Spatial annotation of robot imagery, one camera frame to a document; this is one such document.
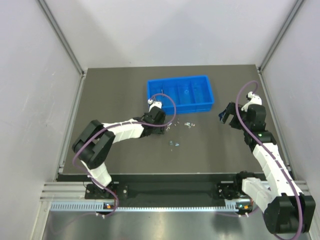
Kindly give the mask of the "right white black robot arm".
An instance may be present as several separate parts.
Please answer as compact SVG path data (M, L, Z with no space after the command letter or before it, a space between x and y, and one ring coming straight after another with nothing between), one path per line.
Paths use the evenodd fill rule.
M219 120L225 123L233 116L229 125L243 131L244 142L261 166L268 186L254 173L242 171L233 180L234 193L253 200L271 234L307 233L316 202L303 193L285 166L273 134L266 130L267 112L260 96L250 91L246 98L245 105L230 102L219 114Z

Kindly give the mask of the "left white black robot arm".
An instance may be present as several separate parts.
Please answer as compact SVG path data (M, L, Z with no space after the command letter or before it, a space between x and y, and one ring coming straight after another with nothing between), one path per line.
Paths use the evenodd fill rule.
M92 120L72 145L75 154L92 177L92 182L104 192L112 183L105 160L113 144L163 134L166 113L160 101L153 101L141 117L114 124Z

